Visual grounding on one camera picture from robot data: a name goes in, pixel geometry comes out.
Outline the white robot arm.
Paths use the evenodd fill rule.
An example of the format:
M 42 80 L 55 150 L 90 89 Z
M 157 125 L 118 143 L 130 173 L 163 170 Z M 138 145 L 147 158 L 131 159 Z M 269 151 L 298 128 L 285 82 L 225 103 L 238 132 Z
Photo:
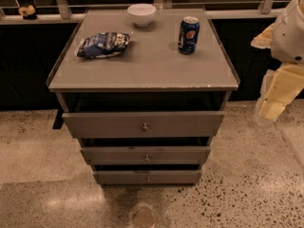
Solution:
M 291 0 L 251 46 L 269 48 L 281 63 L 258 112 L 260 117 L 275 121 L 304 89 L 304 0 Z

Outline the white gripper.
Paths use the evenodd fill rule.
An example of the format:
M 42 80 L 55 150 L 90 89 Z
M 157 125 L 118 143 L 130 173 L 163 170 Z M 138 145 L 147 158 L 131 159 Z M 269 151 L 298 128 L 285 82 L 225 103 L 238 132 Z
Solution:
M 253 48 L 271 49 L 282 63 L 274 73 L 258 116 L 275 121 L 304 89 L 304 0 L 291 0 L 282 13 L 256 36 Z

